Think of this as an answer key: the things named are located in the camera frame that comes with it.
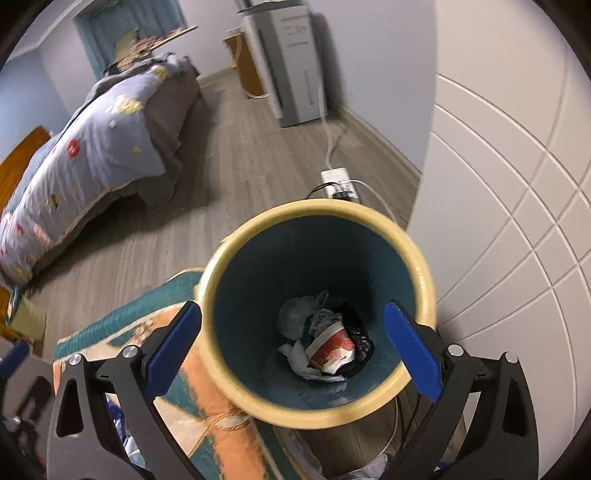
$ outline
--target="trash can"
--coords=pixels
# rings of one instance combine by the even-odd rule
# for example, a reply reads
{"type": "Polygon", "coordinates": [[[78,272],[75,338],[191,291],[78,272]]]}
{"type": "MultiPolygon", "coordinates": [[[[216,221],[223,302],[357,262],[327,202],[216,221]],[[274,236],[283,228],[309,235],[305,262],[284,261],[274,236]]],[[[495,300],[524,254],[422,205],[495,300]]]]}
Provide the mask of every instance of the trash can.
{"type": "Polygon", "coordinates": [[[197,298],[197,341],[219,389],[254,417],[296,429],[357,420],[407,385],[384,330],[387,302],[436,325],[433,281],[418,248],[384,215],[343,200],[288,203],[242,225],[208,263],[197,298]],[[356,309],[375,345],[363,370],[336,384],[298,377],[277,351],[285,343],[277,331],[281,305],[323,290],[356,309]]]}

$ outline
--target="power strip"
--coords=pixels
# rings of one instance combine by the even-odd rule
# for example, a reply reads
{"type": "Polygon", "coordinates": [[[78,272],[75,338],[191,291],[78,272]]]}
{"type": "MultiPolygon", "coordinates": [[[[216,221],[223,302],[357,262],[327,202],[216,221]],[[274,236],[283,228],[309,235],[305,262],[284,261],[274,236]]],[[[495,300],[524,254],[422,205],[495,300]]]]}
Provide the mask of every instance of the power strip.
{"type": "MultiPolygon", "coordinates": [[[[344,191],[349,193],[349,197],[351,197],[354,202],[359,203],[359,196],[357,195],[355,187],[353,187],[353,183],[351,183],[351,177],[349,177],[349,173],[347,173],[346,168],[333,168],[332,170],[325,170],[320,172],[320,176],[322,177],[323,183],[328,183],[330,181],[338,183],[344,191]]],[[[334,185],[328,185],[325,187],[325,189],[329,198],[332,198],[335,195],[336,188],[334,185]]]]}

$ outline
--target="trash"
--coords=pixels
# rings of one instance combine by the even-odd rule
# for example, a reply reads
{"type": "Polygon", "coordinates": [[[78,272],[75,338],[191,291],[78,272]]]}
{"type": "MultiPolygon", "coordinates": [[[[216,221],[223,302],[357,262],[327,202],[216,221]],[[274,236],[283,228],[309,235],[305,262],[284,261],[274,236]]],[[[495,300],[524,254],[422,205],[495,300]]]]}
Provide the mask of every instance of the trash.
{"type": "Polygon", "coordinates": [[[308,357],[306,357],[304,347],[299,340],[294,343],[293,347],[287,343],[281,345],[279,351],[287,357],[287,361],[293,372],[306,380],[316,380],[327,383],[345,381],[345,377],[341,375],[324,375],[320,370],[309,367],[308,357]]]}
{"type": "Polygon", "coordinates": [[[304,335],[306,320],[326,303],[329,293],[322,291],[316,297],[307,295],[286,300],[277,314],[277,330],[289,340],[299,340],[304,335]]]}
{"type": "MultiPolygon", "coordinates": [[[[330,314],[331,318],[337,317],[333,312],[330,314]]],[[[347,335],[343,322],[337,320],[327,326],[325,326],[326,320],[323,322],[316,329],[320,333],[306,349],[306,357],[310,359],[313,367],[334,375],[339,368],[355,359],[355,344],[347,335]]]]}
{"type": "Polygon", "coordinates": [[[347,302],[324,308],[328,291],[318,296],[295,297],[281,306],[279,332],[295,340],[279,351],[291,369],[307,380],[343,381],[356,375],[374,354],[374,344],[355,309],[347,302]]]}
{"type": "Polygon", "coordinates": [[[350,378],[365,366],[369,359],[374,354],[374,343],[368,335],[368,331],[363,325],[363,321],[355,311],[355,309],[344,302],[340,307],[334,309],[335,313],[343,316],[343,325],[349,335],[349,338],[355,344],[355,360],[351,363],[343,365],[336,373],[350,378]]]}

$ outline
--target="wooden furniture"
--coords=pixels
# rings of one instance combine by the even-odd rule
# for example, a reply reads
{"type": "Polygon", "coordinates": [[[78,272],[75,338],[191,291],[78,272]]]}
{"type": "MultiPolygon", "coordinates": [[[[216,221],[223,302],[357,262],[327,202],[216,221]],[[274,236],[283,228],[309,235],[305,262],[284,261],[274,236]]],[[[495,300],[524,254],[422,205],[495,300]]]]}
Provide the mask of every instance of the wooden furniture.
{"type": "Polygon", "coordinates": [[[199,27],[198,25],[193,25],[191,27],[185,28],[184,30],[179,30],[178,32],[175,32],[172,35],[169,35],[168,37],[163,38],[162,40],[158,40],[154,45],[152,45],[152,47],[150,48],[150,51],[154,51],[154,50],[156,50],[156,48],[162,47],[163,45],[166,45],[169,41],[173,41],[175,38],[182,37],[183,35],[185,35],[185,33],[192,32],[193,30],[195,30],[198,27],[199,27]]]}
{"type": "Polygon", "coordinates": [[[134,28],[125,33],[119,40],[115,42],[115,59],[113,63],[119,63],[123,60],[133,47],[138,42],[139,28],[134,28]]]}
{"type": "MultiPolygon", "coordinates": [[[[36,127],[25,139],[20,142],[7,158],[0,163],[0,212],[7,205],[12,192],[21,181],[22,174],[29,165],[33,154],[50,139],[49,133],[43,127],[36,127]]],[[[6,325],[8,302],[10,293],[0,287],[0,335],[14,341],[22,338],[22,335],[6,325]]]]}
{"type": "Polygon", "coordinates": [[[224,38],[223,41],[233,59],[238,57],[235,62],[234,68],[238,70],[240,76],[240,83],[242,89],[245,91],[246,96],[255,97],[261,96],[265,93],[263,90],[261,79],[258,76],[256,66],[252,60],[251,51],[248,48],[248,42],[246,41],[246,35],[239,33],[228,38],[224,38]]]}

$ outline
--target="baseboard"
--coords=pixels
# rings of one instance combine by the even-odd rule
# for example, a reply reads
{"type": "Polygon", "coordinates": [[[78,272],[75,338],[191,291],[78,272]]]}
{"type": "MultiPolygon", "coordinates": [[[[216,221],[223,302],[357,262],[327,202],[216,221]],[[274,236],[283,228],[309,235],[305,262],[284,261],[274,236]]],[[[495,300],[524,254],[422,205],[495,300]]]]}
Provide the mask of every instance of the baseboard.
{"type": "Polygon", "coordinates": [[[218,72],[214,72],[214,73],[207,75],[205,77],[200,75],[199,78],[197,78],[197,81],[199,82],[200,85],[202,83],[209,83],[214,80],[217,80],[218,78],[220,78],[224,75],[227,75],[228,73],[230,73],[233,70],[234,70],[234,67],[228,67],[227,69],[219,70],[218,72]]]}
{"type": "Polygon", "coordinates": [[[386,155],[392,157],[393,161],[404,168],[408,172],[410,179],[412,179],[416,185],[419,184],[421,181],[420,170],[415,167],[399,149],[392,145],[386,137],[384,137],[372,125],[367,123],[344,103],[332,98],[328,98],[328,103],[329,106],[334,111],[336,111],[343,120],[361,130],[380,150],[382,150],[386,155]]]}

